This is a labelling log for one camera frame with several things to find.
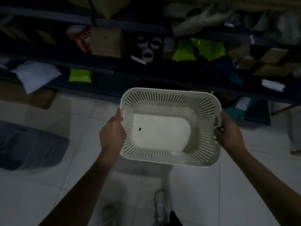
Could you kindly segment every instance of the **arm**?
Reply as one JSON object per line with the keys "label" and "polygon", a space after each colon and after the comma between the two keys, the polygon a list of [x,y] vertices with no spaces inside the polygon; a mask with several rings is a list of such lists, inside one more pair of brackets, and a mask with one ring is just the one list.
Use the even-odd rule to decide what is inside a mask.
{"label": "arm", "polygon": [[222,110],[222,129],[215,129],[220,145],[228,152],[261,196],[281,226],[301,224],[301,196],[277,178],[245,148],[239,127]]}
{"label": "arm", "polygon": [[88,225],[103,184],[126,139],[121,121],[118,109],[100,131],[102,150],[95,163],[39,226]]}

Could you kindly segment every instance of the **basket bottom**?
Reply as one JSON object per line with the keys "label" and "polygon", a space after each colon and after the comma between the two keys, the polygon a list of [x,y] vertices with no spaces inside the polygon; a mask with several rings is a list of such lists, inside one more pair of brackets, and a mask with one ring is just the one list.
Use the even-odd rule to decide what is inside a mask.
{"label": "basket bottom", "polygon": [[192,138],[194,131],[184,118],[135,114],[132,138],[136,146],[172,151],[185,151],[189,143],[196,143]]}

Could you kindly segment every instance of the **person's left hand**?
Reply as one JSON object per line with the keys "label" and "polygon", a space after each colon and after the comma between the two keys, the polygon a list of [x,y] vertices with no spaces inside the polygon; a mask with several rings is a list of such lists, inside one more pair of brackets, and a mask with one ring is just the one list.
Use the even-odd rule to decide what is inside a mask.
{"label": "person's left hand", "polygon": [[122,120],[121,110],[118,108],[116,115],[102,127],[99,133],[101,144],[99,161],[109,166],[117,160],[126,139],[126,131],[121,125]]}

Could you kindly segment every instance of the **hand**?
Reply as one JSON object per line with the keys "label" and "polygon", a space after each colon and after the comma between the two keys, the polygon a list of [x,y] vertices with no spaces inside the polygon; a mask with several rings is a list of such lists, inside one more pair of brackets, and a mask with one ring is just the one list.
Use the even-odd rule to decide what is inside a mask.
{"label": "hand", "polygon": [[214,134],[222,148],[224,148],[229,154],[236,151],[241,152],[246,150],[239,127],[224,110],[221,112],[221,117],[222,128],[215,128]]}
{"label": "hand", "polygon": [[99,132],[101,153],[98,161],[107,166],[112,166],[117,160],[126,139],[126,131],[121,125],[122,120],[121,110],[118,108],[116,115]]}

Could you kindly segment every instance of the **red and white package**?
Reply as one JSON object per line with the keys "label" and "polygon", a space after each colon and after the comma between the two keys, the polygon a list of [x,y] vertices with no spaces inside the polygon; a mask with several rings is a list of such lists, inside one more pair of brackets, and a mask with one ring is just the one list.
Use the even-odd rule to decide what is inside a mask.
{"label": "red and white package", "polygon": [[90,53],[91,26],[71,25],[66,31],[68,37],[75,41],[76,45],[84,52]]}

